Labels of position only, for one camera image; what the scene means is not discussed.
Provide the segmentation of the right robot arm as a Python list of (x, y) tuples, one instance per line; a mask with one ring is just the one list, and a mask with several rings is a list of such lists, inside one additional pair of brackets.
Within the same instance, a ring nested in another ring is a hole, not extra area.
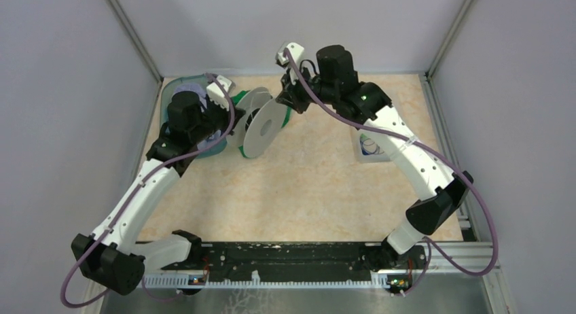
[(353, 56), (341, 45), (321, 48), (309, 71), (303, 66), (304, 48), (286, 43), (276, 63), (286, 70), (277, 101), (299, 114), (311, 103), (327, 108), (339, 121), (371, 139), (408, 178), (417, 196), (401, 223), (376, 251), (366, 255), (373, 268), (399, 268), (409, 251), (432, 235), (463, 203), (471, 176), (459, 175), (441, 156), (423, 145), (400, 116), (391, 98), (373, 82), (362, 82)]

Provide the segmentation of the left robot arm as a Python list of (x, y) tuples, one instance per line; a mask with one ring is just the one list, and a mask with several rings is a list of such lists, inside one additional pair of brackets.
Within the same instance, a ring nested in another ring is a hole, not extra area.
[(136, 179), (112, 212), (89, 234), (71, 242), (75, 270), (120, 295), (130, 294), (147, 271), (181, 263), (188, 269), (202, 264), (201, 238), (178, 230), (164, 239), (139, 244), (138, 236), (164, 195), (203, 151), (198, 145), (220, 132), (227, 137), (242, 115), (230, 93), (211, 85), (206, 96), (194, 91), (175, 94), (168, 120), (146, 155)]

